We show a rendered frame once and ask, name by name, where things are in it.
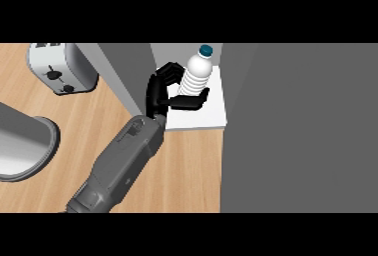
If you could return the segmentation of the silver round pot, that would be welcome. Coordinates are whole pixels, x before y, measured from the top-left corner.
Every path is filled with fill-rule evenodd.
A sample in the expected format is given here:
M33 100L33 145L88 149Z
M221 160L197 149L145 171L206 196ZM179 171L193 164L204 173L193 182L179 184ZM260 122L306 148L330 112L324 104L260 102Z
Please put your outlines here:
M35 176L54 158L60 142L58 124L0 102L0 182L18 182Z

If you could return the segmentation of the dark grey cabinet door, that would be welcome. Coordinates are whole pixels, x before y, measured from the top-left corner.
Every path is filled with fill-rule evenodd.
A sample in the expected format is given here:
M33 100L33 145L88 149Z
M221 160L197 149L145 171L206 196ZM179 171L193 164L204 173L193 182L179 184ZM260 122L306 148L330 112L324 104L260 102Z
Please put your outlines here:
M259 47L225 130L227 212L378 212L378 44Z

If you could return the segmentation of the clear water bottle blue cap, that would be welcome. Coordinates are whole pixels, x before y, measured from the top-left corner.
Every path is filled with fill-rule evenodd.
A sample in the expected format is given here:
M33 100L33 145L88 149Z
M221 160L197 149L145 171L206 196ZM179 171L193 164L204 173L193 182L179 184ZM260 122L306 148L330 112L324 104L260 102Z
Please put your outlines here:
M213 73L213 47L203 44L198 53L190 58L178 90L179 95L198 96Z

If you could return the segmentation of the silver toaster black knobs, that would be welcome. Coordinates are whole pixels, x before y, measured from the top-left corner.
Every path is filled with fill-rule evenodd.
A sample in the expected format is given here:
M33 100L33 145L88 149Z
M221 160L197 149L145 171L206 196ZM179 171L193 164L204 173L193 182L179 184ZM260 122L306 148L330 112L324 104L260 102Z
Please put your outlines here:
M100 73L74 43L32 43L27 64L57 95L95 90Z

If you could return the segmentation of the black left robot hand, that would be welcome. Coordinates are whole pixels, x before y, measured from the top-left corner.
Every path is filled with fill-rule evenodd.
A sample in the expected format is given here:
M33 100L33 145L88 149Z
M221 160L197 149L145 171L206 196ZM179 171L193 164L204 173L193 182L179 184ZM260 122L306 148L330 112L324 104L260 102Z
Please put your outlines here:
M178 62L169 62L151 75L147 88L147 116L167 116L169 109L198 111L207 101L210 89L204 88L198 96L169 97L167 87L184 79L185 68Z

